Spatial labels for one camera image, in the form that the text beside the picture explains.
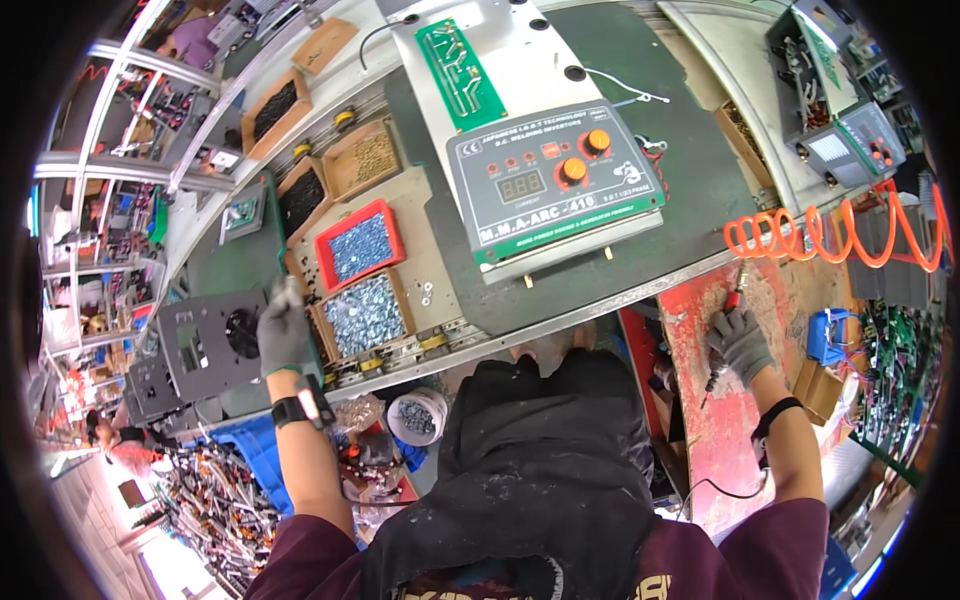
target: white bucket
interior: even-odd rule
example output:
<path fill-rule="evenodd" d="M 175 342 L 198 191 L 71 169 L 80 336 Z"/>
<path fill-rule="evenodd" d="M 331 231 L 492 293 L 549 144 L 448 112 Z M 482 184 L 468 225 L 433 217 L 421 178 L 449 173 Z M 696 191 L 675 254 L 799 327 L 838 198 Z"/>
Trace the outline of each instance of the white bucket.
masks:
<path fill-rule="evenodd" d="M 433 424 L 436 426 L 432 434 L 424 435 L 407 429 L 406 421 L 400 416 L 400 403 L 404 401 L 416 402 L 430 413 Z M 447 410 L 446 400 L 443 396 L 430 388 L 417 388 L 409 394 L 399 396 L 390 404 L 390 408 L 387 409 L 387 425 L 390 427 L 390 432 L 405 444 L 431 445 L 444 434 Z"/>

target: red plastic tray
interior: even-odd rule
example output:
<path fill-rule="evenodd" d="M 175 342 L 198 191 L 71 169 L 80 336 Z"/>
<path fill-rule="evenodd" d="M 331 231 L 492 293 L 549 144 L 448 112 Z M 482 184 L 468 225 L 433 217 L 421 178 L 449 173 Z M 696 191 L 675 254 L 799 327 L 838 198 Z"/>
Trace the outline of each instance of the red plastic tray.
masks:
<path fill-rule="evenodd" d="M 393 255 L 381 263 L 375 264 L 368 269 L 364 269 L 349 279 L 341 281 L 337 277 L 337 272 L 333 268 L 333 250 L 330 249 L 330 240 L 338 235 L 345 233 L 358 223 L 370 219 L 378 212 L 383 213 L 383 224 L 387 228 L 387 238 L 390 241 L 390 250 Z M 394 210 L 387 206 L 387 201 L 382 198 L 374 200 L 360 210 L 357 210 L 349 217 L 327 229 L 313 240 L 314 249 L 317 252 L 317 264 L 320 267 L 320 280 L 324 284 L 328 294 L 347 287 L 357 279 L 366 276 L 377 269 L 390 267 L 407 258 L 407 251 L 403 248 L 403 241 L 400 239 L 400 230 L 396 227 L 396 216 Z"/>

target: red button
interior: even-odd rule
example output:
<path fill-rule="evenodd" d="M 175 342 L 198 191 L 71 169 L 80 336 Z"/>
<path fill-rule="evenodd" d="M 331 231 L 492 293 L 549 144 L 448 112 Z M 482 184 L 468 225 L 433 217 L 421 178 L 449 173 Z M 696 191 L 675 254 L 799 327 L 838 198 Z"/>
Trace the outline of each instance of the red button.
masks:
<path fill-rule="evenodd" d="M 543 150 L 543 157 L 545 158 L 556 158 L 560 155 L 560 148 L 557 148 L 557 144 L 553 142 L 543 144 L 540 149 Z"/>

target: digital display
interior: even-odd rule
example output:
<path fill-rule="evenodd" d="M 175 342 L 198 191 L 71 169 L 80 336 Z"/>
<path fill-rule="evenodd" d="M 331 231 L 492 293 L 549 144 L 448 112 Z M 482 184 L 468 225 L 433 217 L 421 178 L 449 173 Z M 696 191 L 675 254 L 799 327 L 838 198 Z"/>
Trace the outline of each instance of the digital display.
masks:
<path fill-rule="evenodd" d="M 500 190 L 500 197 L 503 198 L 504 203 L 526 198 L 546 189 L 543 180 L 540 178 L 540 171 L 536 169 L 497 180 L 496 187 Z"/>

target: orange knob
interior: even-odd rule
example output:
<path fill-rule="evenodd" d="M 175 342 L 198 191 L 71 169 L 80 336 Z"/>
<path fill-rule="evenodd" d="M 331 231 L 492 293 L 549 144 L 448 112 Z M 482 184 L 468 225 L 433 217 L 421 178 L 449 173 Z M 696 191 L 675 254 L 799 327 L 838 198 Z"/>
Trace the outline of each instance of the orange knob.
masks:
<path fill-rule="evenodd" d="M 587 164 L 580 158 L 568 158 L 560 171 L 567 183 L 576 185 L 587 174 Z"/>
<path fill-rule="evenodd" d="M 610 148 L 610 135 L 603 130 L 593 130 L 587 134 L 587 150 L 597 156 Z"/>

